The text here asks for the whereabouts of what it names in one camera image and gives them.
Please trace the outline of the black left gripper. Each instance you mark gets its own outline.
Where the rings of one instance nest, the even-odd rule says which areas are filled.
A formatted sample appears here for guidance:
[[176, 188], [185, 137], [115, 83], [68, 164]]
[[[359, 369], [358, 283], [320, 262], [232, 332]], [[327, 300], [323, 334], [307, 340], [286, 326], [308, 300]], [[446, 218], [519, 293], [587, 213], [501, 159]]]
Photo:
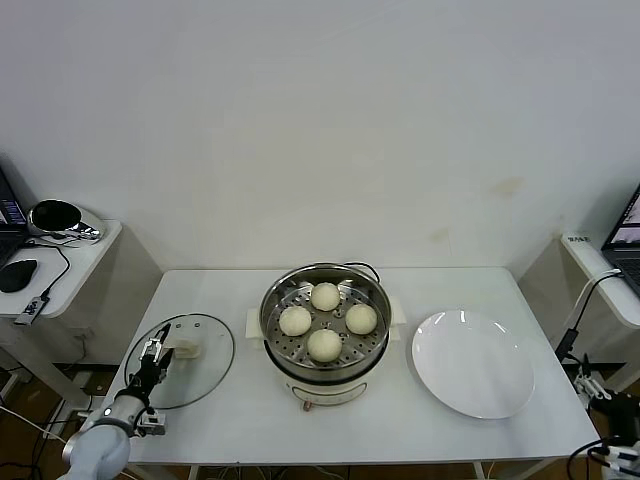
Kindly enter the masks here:
[[141, 363], [139, 370], [130, 377], [127, 385], [128, 395], [138, 398], [148, 398], [156, 385], [162, 381], [162, 377], [166, 374], [170, 363], [174, 357], [175, 350], [168, 349], [162, 356], [161, 362], [156, 363], [153, 359], [159, 359], [164, 348], [170, 324], [165, 324], [150, 337], [143, 345], [140, 354]]

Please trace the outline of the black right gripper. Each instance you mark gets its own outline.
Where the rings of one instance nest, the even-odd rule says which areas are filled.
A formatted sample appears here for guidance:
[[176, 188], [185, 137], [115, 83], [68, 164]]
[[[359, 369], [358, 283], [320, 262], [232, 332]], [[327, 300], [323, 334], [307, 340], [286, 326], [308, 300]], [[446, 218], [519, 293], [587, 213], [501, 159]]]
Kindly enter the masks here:
[[609, 432], [620, 440], [639, 439], [639, 397], [628, 393], [608, 393], [592, 376], [591, 363], [584, 354], [574, 379], [578, 394], [590, 400], [590, 406], [607, 417]]

